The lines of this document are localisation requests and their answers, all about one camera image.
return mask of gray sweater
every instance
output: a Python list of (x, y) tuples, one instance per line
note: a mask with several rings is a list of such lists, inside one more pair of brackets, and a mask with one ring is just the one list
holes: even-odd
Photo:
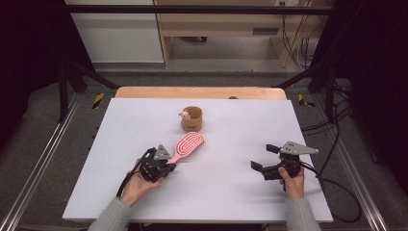
[[(288, 199), (288, 230), (320, 230), (307, 199)], [(89, 231), (123, 231), (132, 214), (132, 209), (114, 198)]]

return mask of white tabletop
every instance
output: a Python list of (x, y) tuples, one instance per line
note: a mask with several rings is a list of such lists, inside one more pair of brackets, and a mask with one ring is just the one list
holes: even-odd
[[(134, 206), (134, 222), (250, 222), (286, 220), (286, 194), (265, 181), (250, 161), (280, 161), (266, 144), (305, 144), (289, 100), (114, 98), (105, 114), (63, 218), (96, 219), (137, 158), (162, 144), (170, 154), (186, 133), (178, 115), (203, 110), (204, 143), (177, 163), (159, 189)], [(309, 155), (301, 160), (311, 164)], [(306, 170), (305, 196), (317, 221), (332, 221), (314, 173)]]

